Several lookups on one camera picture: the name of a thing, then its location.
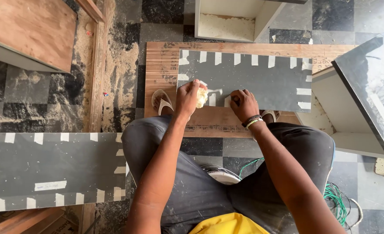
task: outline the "yellow shirt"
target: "yellow shirt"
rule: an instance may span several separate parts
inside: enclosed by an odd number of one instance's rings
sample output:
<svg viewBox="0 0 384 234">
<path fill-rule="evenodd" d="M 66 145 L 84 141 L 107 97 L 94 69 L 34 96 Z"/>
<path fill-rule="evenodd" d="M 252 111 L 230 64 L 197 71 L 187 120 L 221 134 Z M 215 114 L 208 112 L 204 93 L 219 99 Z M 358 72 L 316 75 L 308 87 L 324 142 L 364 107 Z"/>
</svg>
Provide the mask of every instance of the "yellow shirt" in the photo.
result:
<svg viewBox="0 0 384 234">
<path fill-rule="evenodd" d="M 269 234 L 238 213 L 223 214 L 200 222 L 189 234 Z"/>
</svg>

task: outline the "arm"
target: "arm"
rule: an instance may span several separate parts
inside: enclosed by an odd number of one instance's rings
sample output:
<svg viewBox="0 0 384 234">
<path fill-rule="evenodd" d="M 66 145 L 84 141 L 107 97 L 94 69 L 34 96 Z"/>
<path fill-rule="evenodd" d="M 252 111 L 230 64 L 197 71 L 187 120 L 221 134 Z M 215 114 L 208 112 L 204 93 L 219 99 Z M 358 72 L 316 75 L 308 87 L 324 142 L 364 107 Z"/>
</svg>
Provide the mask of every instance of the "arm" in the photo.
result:
<svg viewBox="0 0 384 234">
<path fill-rule="evenodd" d="M 199 86 L 199 80 L 195 80 L 177 90 L 173 118 L 137 185 L 128 215 L 128 233 L 160 233 L 160 217 L 172 192 L 180 144 L 186 123 L 195 111 Z"/>
<path fill-rule="evenodd" d="M 233 91 L 231 96 L 239 99 L 239 106 L 231 101 L 231 108 L 242 122 L 259 114 L 257 101 L 248 90 Z M 268 130 L 266 123 L 255 122 L 249 129 L 262 150 L 274 187 L 292 213 L 299 232 L 346 233 L 309 175 Z"/>
</svg>

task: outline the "man's right hand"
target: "man's right hand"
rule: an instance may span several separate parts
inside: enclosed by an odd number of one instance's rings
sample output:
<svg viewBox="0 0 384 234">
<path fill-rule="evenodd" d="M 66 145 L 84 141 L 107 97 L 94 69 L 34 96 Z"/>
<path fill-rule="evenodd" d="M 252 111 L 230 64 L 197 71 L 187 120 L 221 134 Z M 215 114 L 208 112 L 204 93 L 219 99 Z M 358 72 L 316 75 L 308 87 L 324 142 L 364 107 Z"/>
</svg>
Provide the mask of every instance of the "man's right hand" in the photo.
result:
<svg viewBox="0 0 384 234">
<path fill-rule="evenodd" d="M 238 119 L 244 123 L 254 115 L 260 114 L 259 104 L 256 101 L 254 95 L 244 89 L 232 91 L 231 95 L 231 109 Z"/>
</svg>

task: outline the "person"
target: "person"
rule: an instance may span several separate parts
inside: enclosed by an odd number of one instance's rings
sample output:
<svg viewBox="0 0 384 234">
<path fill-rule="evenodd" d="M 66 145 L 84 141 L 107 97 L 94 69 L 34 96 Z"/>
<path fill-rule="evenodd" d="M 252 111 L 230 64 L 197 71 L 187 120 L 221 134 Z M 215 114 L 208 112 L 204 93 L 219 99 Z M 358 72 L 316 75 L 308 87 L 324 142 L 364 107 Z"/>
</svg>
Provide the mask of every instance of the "person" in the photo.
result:
<svg viewBox="0 0 384 234">
<path fill-rule="evenodd" d="M 248 129 L 265 162 L 233 185 L 216 181 L 180 151 L 199 87 L 206 89 L 199 80 L 179 87 L 174 111 L 161 92 L 152 100 L 161 115 L 134 120 L 123 132 L 123 150 L 137 185 L 127 233 L 346 233 L 323 199 L 334 142 L 320 130 L 274 122 L 272 114 L 258 119 Z M 235 90 L 231 97 L 242 123 L 260 113 L 248 90 Z M 169 105 L 161 108 L 163 102 Z"/>
</svg>

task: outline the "black pants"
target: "black pants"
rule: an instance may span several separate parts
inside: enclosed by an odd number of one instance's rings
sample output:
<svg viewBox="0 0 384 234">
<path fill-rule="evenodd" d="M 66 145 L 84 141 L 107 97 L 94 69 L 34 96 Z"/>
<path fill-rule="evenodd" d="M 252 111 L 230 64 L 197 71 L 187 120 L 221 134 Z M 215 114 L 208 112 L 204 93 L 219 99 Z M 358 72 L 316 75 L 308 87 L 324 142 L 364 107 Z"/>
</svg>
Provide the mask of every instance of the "black pants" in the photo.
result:
<svg viewBox="0 0 384 234">
<path fill-rule="evenodd" d="M 136 184 L 170 120 L 168 115 L 134 120 L 124 130 L 123 150 Z M 282 122 L 267 126 L 324 192 L 335 151 L 332 138 L 306 126 Z M 274 188 L 265 163 L 239 183 L 227 186 L 179 151 L 172 193 L 161 218 L 162 233 L 187 234 L 205 219 L 232 212 L 251 218 L 270 233 L 297 233 L 293 217 Z"/>
</svg>

